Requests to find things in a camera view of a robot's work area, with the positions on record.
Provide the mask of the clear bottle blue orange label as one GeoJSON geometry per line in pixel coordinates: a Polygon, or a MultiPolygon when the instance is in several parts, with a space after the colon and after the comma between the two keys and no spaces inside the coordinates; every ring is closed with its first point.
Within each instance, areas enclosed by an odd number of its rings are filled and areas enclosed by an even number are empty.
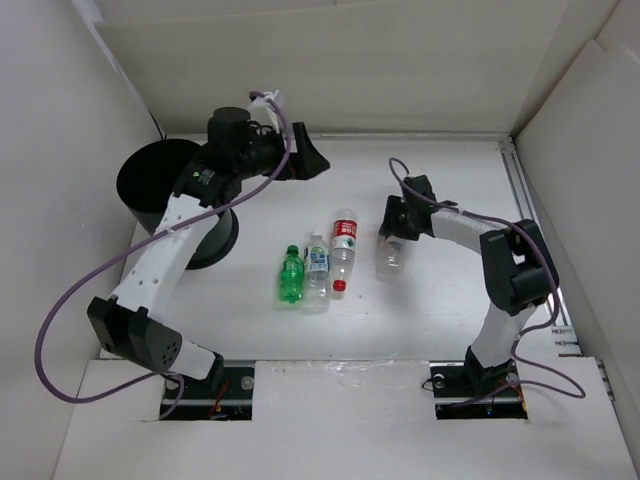
{"type": "Polygon", "coordinates": [[[376,276],[384,282],[392,282],[402,273],[406,260],[405,239],[390,235],[378,237],[376,250],[376,276]]]}

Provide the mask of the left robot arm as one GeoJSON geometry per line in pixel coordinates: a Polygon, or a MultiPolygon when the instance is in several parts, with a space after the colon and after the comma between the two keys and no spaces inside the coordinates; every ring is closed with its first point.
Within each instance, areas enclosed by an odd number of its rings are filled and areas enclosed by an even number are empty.
{"type": "Polygon", "coordinates": [[[254,108],[215,110],[204,144],[168,139],[134,153],[116,188],[149,237],[109,297],[88,306],[102,349],[155,374],[184,378],[201,396],[216,394],[224,359],[169,327],[172,294],[185,271],[212,266],[234,247],[233,208],[244,181],[309,180],[329,167],[304,123],[261,123],[254,108]]]}

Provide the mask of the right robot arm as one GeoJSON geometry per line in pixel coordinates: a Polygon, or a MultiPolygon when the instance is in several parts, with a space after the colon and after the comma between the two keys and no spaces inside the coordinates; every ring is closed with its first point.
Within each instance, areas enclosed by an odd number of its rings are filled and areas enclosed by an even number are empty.
{"type": "Polygon", "coordinates": [[[510,374],[514,342],[559,283],[541,230],[531,219],[509,222],[439,202],[425,175],[407,176],[400,185],[402,194],[387,198],[380,235],[407,241],[425,235],[481,257],[490,304],[460,377],[465,397],[487,395],[510,374]]]}

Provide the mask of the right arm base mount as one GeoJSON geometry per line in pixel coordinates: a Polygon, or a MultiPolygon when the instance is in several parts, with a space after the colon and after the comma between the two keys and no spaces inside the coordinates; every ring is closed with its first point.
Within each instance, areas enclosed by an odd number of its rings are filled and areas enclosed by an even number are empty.
{"type": "Polygon", "coordinates": [[[432,362],[423,390],[433,394],[438,420],[526,420],[528,413],[513,362],[491,373],[474,372],[462,361],[432,362]]]}

